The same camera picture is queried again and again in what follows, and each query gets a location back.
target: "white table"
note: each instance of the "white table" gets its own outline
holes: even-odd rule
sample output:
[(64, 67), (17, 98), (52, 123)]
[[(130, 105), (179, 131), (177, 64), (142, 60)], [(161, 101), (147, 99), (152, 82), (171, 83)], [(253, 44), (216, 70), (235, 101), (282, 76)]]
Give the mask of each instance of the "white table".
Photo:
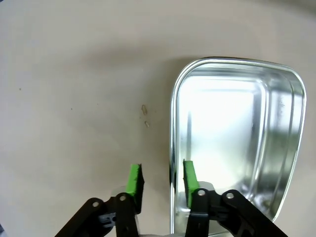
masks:
[(305, 83), (302, 145), (276, 224), (314, 236), (315, 43), (316, 15), (250, 0), (4, 0), (0, 223), (9, 237), (55, 236), (141, 162), (141, 232), (168, 233), (173, 84), (194, 59), (233, 56), (289, 65)]

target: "stain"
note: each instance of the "stain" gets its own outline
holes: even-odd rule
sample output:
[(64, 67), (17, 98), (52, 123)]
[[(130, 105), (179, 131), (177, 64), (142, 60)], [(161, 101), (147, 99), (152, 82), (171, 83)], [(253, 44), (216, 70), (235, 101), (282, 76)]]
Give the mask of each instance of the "stain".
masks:
[(144, 115), (147, 115), (148, 111), (147, 111), (146, 105), (142, 105), (142, 111)]

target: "metal tray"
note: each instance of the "metal tray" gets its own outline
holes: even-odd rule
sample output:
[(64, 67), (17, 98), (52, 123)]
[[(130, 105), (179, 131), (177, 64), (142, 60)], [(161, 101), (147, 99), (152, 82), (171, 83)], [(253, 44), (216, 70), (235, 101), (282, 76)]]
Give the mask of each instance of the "metal tray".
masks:
[[(280, 212), (300, 145), (306, 95), (279, 64), (202, 58), (180, 73), (171, 102), (171, 232), (184, 233), (182, 161), (218, 194), (239, 190), (271, 220)], [(226, 232), (210, 222), (210, 235)]]

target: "beige surface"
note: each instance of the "beige surface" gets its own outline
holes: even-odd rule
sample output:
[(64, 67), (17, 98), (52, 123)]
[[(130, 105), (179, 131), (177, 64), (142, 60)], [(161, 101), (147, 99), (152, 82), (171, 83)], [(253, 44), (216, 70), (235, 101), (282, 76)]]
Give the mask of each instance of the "beige surface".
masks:
[(289, 65), (305, 83), (302, 146), (276, 223), (290, 237), (314, 236), (315, 42), (315, 15), (251, 1), (5, 0), (0, 223), (10, 237), (54, 236), (141, 162), (141, 232), (168, 233), (173, 83), (193, 59), (234, 56)]

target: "screw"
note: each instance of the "screw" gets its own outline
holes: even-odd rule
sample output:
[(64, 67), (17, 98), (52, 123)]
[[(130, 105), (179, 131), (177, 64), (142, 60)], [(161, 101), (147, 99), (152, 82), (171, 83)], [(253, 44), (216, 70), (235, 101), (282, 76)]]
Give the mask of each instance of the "screw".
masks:
[(226, 197), (227, 197), (228, 199), (232, 199), (232, 198), (234, 198), (234, 194), (232, 194), (232, 193), (227, 193), (227, 194), (226, 194)]
[(98, 205), (99, 205), (99, 203), (98, 203), (97, 201), (95, 201), (95, 202), (92, 204), (93, 207), (97, 207)]
[(197, 192), (197, 194), (198, 194), (199, 196), (204, 196), (204, 195), (205, 195), (205, 191), (204, 191), (204, 190), (199, 190), (199, 191)]
[(120, 196), (120, 198), (119, 198), (121, 201), (124, 201), (125, 199), (126, 199), (126, 196), (125, 195), (123, 195), (123, 196)]

